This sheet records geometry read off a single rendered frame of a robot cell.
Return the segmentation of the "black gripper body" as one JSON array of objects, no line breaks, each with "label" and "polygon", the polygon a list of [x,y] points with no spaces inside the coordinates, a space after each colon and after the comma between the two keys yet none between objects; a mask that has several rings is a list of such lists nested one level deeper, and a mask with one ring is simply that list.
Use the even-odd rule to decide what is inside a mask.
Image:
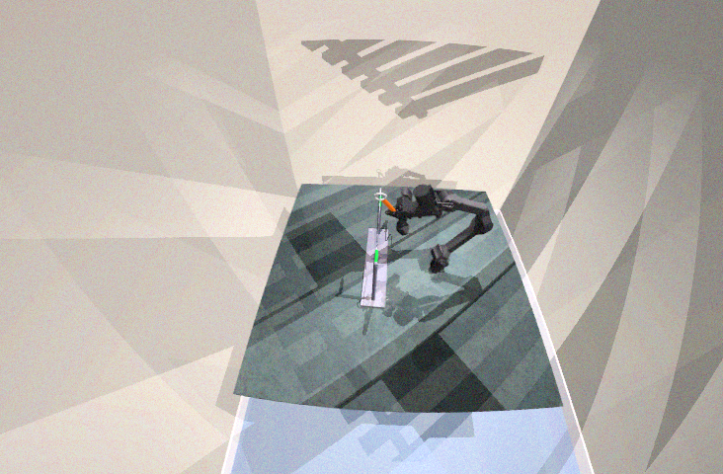
[{"label": "black gripper body", "polygon": [[[401,195],[404,196],[405,198],[408,198],[409,200],[412,200],[412,193],[411,193],[410,190],[409,190],[408,188],[406,188],[406,187],[405,187],[405,188],[401,188]],[[396,230],[397,230],[401,235],[407,235],[407,234],[409,234],[409,226],[410,226],[410,225],[407,223],[408,217],[409,217],[409,219],[411,219],[411,217],[419,217],[419,218],[422,218],[422,215],[421,215],[421,212],[420,212],[420,206],[418,205],[418,203],[417,203],[416,200],[415,200],[415,203],[412,204],[412,207],[413,207],[413,209],[414,209],[415,212],[412,213],[412,214],[410,214],[410,215],[408,215],[408,216],[404,216],[404,215],[402,215],[402,214],[399,213],[399,218],[400,218],[401,220],[398,220],[398,221],[397,221]]]}]

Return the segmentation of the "orange handle with grey loop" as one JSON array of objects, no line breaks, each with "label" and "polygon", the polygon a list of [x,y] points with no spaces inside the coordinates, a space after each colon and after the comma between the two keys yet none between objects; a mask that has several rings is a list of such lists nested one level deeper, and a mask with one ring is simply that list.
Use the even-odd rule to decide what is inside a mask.
[{"label": "orange handle with grey loop", "polygon": [[375,195],[374,195],[374,198],[377,199],[377,200],[379,200],[379,198],[377,198],[376,195],[385,195],[385,198],[382,198],[381,201],[382,201],[391,211],[396,211],[396,209],[386,200],[386,199],[387,199],[387,195],[386,195],[386,194],[384,194],[384,193],[377,193],[377,194],[375,194]]}]

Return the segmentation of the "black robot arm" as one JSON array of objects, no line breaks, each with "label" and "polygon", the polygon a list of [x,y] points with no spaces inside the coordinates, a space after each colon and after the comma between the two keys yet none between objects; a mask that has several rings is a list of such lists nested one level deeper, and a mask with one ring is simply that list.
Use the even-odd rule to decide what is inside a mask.
[{"label": "black robot arm", "polygon": [[[474,213],[470,225],[461,231],[444,245],[437,244],[432,250],[433,260],[431,261],[432,273],[444,273],[444,268],[449,265],[449,255],[460,248],[476,235],[484,234],[493,229],[493,222],[490,217],[489,209],[484,202],[477,202],[465,198],[458,197],[455,193],[448,190],[433,190],[431,184],[419,185],[413,190],[413,195],[420,206],[422,216],[435,215],[439,218],[442,210],[445,212],[455,212],[457,210]],[[397,198],[396,208],[400,210],[400,214],[408,216],[414,213],[412,204],[414,201],[402,196]]]}]

